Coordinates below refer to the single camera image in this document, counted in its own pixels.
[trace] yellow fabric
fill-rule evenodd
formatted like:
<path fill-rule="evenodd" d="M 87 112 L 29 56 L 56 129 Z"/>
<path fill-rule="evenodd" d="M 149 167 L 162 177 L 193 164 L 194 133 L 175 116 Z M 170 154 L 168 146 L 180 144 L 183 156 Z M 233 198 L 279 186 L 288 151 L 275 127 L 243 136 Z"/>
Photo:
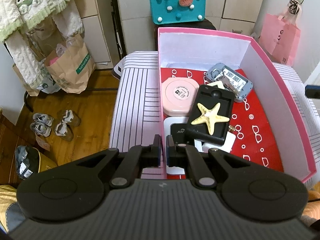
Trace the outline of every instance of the yellow fabric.
<path fill-rule="evenodd" d="M 309 200 L 314 200 L 320 198 L 320 193 L 315 190 L 309 190 Z"/>
<path fill-rule="evenodd" d="M 9 185 L 0 185 L 0 222 L 8 232 L 6 211 L 17 201 L 17 190 Z"/>
<path fill-rule="evenodd" d="M 303 214 L 311 218 L 320 219 L 320 201 L 309 202 L 304 208 Z"/>

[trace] starfish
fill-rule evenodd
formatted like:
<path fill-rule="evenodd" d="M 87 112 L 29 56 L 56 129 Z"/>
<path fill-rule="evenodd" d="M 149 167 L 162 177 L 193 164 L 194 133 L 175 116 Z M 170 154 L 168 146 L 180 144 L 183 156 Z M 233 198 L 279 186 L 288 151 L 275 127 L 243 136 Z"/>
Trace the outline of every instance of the starfish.
<path fill-rule="evenodd" d="M 229 122 L 229 118 L 225 116 L 218 115 L 220 109 L 220 103 L 217 103 L 211 110 L 207 109 L 201 103 L 197 104 L 199 110 L 201 111 L 201 116 L 191 122 L 192 125 L 206 123 L 208 126 L 208 131 L 210 135 L 214 133 L 214 125 L 216 122 Z"/>

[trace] green text on bag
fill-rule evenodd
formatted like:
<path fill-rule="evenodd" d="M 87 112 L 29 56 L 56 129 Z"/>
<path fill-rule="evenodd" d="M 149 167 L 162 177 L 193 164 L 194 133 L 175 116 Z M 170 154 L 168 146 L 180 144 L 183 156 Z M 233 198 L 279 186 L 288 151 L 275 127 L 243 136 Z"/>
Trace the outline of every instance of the green text on bag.
<path fill-rule="evenodd" d="M 87 56 L 84 57 L 84 59 L 81 62 L 80 66 L 76 69 L 76 72 L 77 72 L 78 75 L 84 69 L 85 65 L 87 65 L 89 59 L 90 59 L 90 54 L 88 53 Z"/>

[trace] white wall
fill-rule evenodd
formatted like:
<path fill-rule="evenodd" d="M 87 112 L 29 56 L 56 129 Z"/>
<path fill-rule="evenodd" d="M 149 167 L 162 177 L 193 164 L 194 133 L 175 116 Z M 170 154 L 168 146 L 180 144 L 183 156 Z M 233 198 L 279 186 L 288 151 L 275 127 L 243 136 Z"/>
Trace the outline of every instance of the white wall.
<path fill-rule="evenodd" d="M 3 108 L 3 115 L 16 124 L 24 104 L 25 90 L 12 69 L 13 64 L 10 54 L 0 43 L 0 107 Z"/>
<path fill-rule="evenodd" d="M 266 13 L 279 14 L 288 2 L 289 0 L 263 0 L 254 31 L 260 35 Z M 293 68 L 305 82 L 320 60 L 320 0 L 304 0 L 298 27 L 301 38 Z"/>

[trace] pink compact case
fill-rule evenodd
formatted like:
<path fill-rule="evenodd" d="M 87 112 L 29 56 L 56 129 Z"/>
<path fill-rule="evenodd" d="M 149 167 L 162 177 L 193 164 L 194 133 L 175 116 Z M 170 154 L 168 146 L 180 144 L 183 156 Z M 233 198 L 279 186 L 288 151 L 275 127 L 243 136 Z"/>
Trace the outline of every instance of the pink compact case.
<path fill-rule="evenodd" d="M 173 77 L 162 83 L 163 111 L 168 116 L 189 116 L 199 84 L 191 78 Z"/>

